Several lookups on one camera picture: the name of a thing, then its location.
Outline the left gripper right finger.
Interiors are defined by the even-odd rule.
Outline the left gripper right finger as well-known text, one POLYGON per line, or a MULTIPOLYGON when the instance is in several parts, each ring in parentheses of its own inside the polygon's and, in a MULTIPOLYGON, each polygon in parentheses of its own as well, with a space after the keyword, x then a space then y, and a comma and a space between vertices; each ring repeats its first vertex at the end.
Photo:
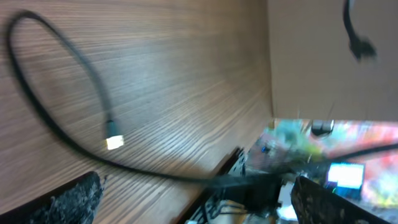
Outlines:
POLYGON ((299 224, 388 224, 306 177, 297 177, 291 202, 299 224))

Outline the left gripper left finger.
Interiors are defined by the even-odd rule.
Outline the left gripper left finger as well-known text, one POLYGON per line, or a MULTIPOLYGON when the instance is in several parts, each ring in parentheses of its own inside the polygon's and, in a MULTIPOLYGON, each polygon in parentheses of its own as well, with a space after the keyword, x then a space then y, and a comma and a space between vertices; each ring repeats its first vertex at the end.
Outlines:
POLYGON ((101 178, 90 171, 1 214, 1 223, 92 224, 102 198, 101 178))

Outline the black cable gold plugs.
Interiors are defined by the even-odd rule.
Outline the black cable gold plugs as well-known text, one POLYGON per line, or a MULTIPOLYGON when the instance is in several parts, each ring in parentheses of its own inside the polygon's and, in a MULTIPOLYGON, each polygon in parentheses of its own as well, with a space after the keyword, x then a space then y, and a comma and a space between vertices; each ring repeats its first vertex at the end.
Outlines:
POLYGON ((91 153, 87 148, 79 145, 68 133, 66 133, 62 127, 52 118, 51 114, 46 110, 45 106, 40 102, 40 100, 35 95, 33 89, 30 87, 29 82, 25 78, 24 71, 18 60, 16 51, 13 47, 13 33, 17 25, 24 19, 31 19, 38 22, 44 29, 48 30, 62 45, 69 51, 70 54, 75 58, 75 60, 85 69, 86 74, 90 77, 93 86, 96 88, 101 107, 104 111, 104 127, 106 134, 106 147, 109 150, 117 149, 124 145, 124 136, 119 133, 118 126, 114 120, 113 106, 109 98, 107 89, 101 80, 101 77, 97 70, 92 66, 88 58, 82 54, 82 52, 75 47, 74 43, 63 34, 55 25, 50 21, 46 20, 45 17, 40 14, 29 11, 20 10, 15 12, 6 23, 4 41, 6 54, 9 59, 11 70, 13 75, 18 82, 20 89, 22 90, 27 101, 30 103, 31 107, 37 113, 40 120, 46 125, 48 130, 61 142, 67 145, 70 149, 76 151, 77 153, 92 159, 101 164, 111 166, 114 168, 121 169, 123 171, 128 171, 136 174, 153 176, 163 179, 174 180, 177 182, 186 182, 191 184, 201 184, 207 185, 213 188, 223 188, 223 187, 235 187, 241 185, 252 185, 260 183, 267 178, 273 176, 277 177, 280 175, 290 174, 293 171, 287 167, 279 167, 275 172, 265 173, 265 174, 255 174, 249 175, 247 177, 231 177, 228 175, 223 175, 221 177, 214 177, 212 179, 194 178, 187 176, 179 176, 172 174, 165 174, 161 172, 154 172, 149 170, 139 169, 137 167, 128 167, 117 162, 105 159, 103 157, 97 156, 91 153))

